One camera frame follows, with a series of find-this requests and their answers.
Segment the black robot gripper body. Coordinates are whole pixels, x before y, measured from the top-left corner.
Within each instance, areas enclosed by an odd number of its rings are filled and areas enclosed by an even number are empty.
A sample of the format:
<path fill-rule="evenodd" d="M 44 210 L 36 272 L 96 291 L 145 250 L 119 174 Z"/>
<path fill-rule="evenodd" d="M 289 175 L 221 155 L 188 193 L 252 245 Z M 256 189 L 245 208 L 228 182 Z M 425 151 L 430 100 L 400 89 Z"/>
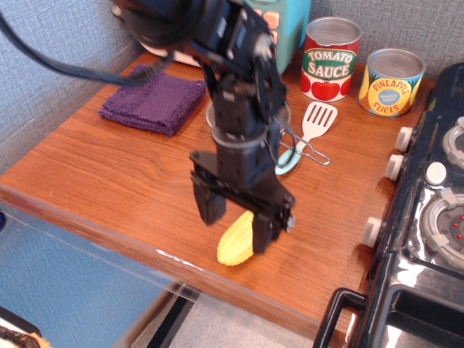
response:
<path fill-rule="evenodd" d="M 200 182 L 225 199 L 268 216 L 279 215 L 282 229 L 295 225 L 291 208 L 296 200 L 275 174 L 278 139 L 242 143 L 239 148 L 218 145 L 217 152 L 193 150 L 192 181 Z"/>

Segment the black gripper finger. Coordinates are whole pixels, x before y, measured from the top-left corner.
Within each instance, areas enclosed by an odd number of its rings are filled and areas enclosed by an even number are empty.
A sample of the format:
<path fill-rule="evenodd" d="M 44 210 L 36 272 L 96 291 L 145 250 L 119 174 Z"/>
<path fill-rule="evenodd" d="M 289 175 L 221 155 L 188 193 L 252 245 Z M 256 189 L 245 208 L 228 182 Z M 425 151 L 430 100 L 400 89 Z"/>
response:
<path fill-rule="evenodd" d="M 225 197 L 197 181 L 193 182 L 193 187 L 200 218 L 206 225 L 216 223 L 225 214 Z"/>
<path fill-rule="evenodd" d="M 272 241 L 278 239 L 282 230 L 279 215 L 257 214 L 252 221 L 252 248 L 255 254 L 263 254 Z"/>

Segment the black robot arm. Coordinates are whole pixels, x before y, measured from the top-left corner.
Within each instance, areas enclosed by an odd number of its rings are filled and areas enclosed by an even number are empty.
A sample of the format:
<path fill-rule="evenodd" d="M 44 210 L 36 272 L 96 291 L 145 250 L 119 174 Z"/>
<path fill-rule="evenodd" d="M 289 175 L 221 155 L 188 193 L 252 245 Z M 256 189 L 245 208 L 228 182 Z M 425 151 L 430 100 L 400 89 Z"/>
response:
<path fill-rule="evenodd" d="M 211 225 L 227 201 L 252 211 L 252 248 L 263 253 L 292 227 L 295 203 L 275 173 L 287 88 L 267 23 L 243 1 L 115 1 L 113 12 L 137 41 L 202 67 L 216 150 L 190 153 L 199 214 Z"/>

